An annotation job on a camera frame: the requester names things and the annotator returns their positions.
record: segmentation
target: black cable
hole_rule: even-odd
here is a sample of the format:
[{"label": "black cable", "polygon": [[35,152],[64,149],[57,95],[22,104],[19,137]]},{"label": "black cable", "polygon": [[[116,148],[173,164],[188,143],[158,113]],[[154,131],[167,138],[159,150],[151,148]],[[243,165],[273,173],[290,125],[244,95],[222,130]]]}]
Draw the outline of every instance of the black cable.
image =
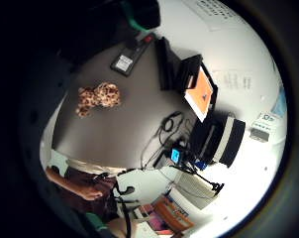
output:
[{"label": "black cable", "polygon": [[200,176],[200,175],[197,173],[196,170],[195,170],[195,171],[191,171],[189,167],[187,167],[187,169],[189,169],[189,171],[188,171],[188,170],[185,170],[185,169],[183,169],[183,168],[180,168],[180,167],[176,167],[176,166],[170,166],[170,167],[176,168],[176,169],[178,169],[179,171],[188,173],[188,174],[190,174],[190,175],[192,175],[192,176],[195,175],[195,176],[199,177],[200,179],[206,181],[208,184],[210,184],[210,185],[212,186],[212,190],[215,190],[215,191],[216,191],[215,195],[217,195],[217,194],[220,192],[220,190],[223,188],[223,186],[225,185],[224,183],[219,184],[218,182],[212,182],[212,181],[209,181],[209,180],[207,180],[206,178],[203,178],[202,176]]},{"label": "black cable", "polygon": [[[177,117],[177,116],[181,116],[180,120],[177,123],[176,129],[174,130],[175,127],[175,123],[174,120],[172,118]],[[183,123],[184,120],[184,114],[180,111],[175,111],[173,113],[171,113],[170,115],[168,115],[167,117],[165,117],[158,129],[156,130],[156,132],[150,137],[149,141],[147,142],[147,144],[145,145],[145,147],[143,148],[142,152],[141,152],[141,170],[144,170],[147,165],[149,164],[149,162],[154,158],[154,156],[157,154],[157,152],[160,149],[165,148],[166,142],[175,134],[178,132],[181,124]],[[161,133],[165,132],[165,133],[170,133],[167,138],[164,140],[164,142],[162,142],[161,140]],[[146,162],[146,165],[144,166],[144,153],[146,151],[146,149],[149,147],[151,141],[158,136],[159,142],[160,142],[160,147],[150,156],[149,160]]]}]

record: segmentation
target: paper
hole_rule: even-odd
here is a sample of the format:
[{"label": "paper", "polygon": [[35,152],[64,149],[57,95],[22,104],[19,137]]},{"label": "paper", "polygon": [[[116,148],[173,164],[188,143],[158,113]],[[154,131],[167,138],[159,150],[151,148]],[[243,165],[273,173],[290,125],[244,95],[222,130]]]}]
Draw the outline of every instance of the paper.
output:
[{"label": "paper", "polygon": [[116,64],[116,67],[119,68],[120,70],[126,71],[132,62],[133,61],[130,58],[121,55]]},{"label": "paper", "polygon": [[208,25],[210,31],[243,27],[246,22],[218,0],[182,0]]},{"label": "paper", "polygon": [[221,70],[213,71],[218,87],[230,90],[251,90],[252,76],[250,71]]}]

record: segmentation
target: person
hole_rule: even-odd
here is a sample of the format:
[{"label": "person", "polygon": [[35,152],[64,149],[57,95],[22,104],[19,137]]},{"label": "person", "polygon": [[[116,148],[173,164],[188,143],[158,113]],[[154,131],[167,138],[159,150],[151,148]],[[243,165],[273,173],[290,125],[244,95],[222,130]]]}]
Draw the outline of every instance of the person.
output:
[{"label": "person", "polygon": [[[113,187],[117,183],[116,175],[124,168],[105,168],[91,165],[79,160],[67,159],[64,176],[49,166],[51,157],[51,141],[54,123],[62,101],[52,114],[42,135],[40,159],[47,178],[59,187],[62,200],[79,212],[93,212],[108,226],[117,237],[126,237],[127,228],[124,218],[117,214],[117,206],[113,198]],[[132,237],[136,233],[136,223],[131,220]]]},{"label": "person", "polygon": [[[109,202],[111,197],[111,191],[108,188],[97,188],[102,182],[103,187],[104,179],[113,184],[116,181],[115,177],[100,178],[100,175],[89,174],[78,171],[72,167],[68,167],[65,173],[65,177],[62,177],[56,170],[47,167],[46,174],[50,181],[56,183],[62,187],[63,190],[60,193],[61,198],[72,208],[81,212],[93,212],[97,214],[107,227],[118,238],[127,237],[126,220],[120,218],[116,213],[116,205]],[[131,237],[135,237],[137,230],[137,223],[131,220]]]}]

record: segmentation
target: small device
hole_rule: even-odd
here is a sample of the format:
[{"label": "small device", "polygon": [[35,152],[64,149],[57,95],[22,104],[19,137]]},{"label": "small device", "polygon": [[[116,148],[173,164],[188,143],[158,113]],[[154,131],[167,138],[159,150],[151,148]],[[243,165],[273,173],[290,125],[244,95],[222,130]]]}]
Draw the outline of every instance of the small device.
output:
[{"label": "small device", "polygon": [[264,131],[260,131],[256,128],[250,130],[250,135],[252,139],[258,140],[260,142],[268,142],[269,134]]},{"label": "small device", "polygon": [[155,39],[155,34],[150,33],[139,42],[130,42],[111,63],[111,68],[124,76],[129,76],[134,65],[137,63],[149,44]]},{"label": "small device", "polygon": [[180,152],[176,149],[172,149],[170,158],[174,163],[178,164],[180,159]]}]

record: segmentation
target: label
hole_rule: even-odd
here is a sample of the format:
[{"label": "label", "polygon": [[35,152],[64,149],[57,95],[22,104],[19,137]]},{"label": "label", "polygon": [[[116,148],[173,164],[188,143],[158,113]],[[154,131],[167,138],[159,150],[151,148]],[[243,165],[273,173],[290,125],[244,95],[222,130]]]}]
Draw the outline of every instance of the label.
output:
[{"label": "label", "polygon": [[130,58],[127,58],[123,55],[119,57],[119,60],[116,64],[116,67],[120,70],[126,71],[133,61]]},{"label": "label", "polygon": [[280,118],[272,113],[260,113],[252,123],[252,127],[260,131],[271,133],[280,125]]}]

